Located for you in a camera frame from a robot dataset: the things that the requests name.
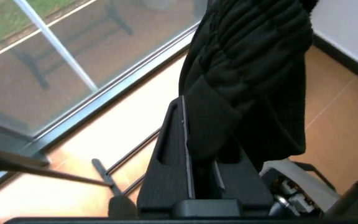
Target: green grass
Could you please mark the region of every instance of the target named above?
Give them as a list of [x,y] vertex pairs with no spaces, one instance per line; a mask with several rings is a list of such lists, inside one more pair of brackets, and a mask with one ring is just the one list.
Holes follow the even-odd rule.
[[[40,17],[66,6],[74,0],[27,0]],[[15,33],[31,21],[13,0],[0,1],[0,40]]]

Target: black garment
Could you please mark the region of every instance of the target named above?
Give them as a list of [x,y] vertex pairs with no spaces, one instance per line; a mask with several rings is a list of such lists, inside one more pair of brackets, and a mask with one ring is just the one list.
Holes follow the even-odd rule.
[[305,52],[317,0],[218,0],[183,65],[190,154],[216,157],[234,136],[255,166],[305,152]]

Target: wall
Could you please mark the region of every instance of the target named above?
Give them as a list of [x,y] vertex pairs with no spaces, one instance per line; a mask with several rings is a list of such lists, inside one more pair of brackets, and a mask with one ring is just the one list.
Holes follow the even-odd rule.
[[358,61],[358,0],[320,0],[311,20],[317,35]]

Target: black baseboard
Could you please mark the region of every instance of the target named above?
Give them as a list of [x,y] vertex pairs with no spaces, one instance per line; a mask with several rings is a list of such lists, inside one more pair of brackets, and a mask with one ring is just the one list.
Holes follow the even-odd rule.
[[350,58],[345,53],[341,52],[339,49],[337,49],[316,34],[314,35],[313,45],[322,50],[324,53],[328,54],[330,57],[335,59],[337,62],[339,62],[346,68],[348,68],[350,71],[358,75],[358,62],[356,62],[353,58]]

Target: outdoor pavement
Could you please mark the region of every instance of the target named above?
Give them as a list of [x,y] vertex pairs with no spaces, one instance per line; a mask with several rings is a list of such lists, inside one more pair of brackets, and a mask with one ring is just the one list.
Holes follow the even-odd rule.
[[[199,11],[193,0],[166,11],[140,0],[98,0],[51,30],[101,87],[195,24]],[[36,132],[90,94],[41,33],[0,54],[0,122],[12,128]]]

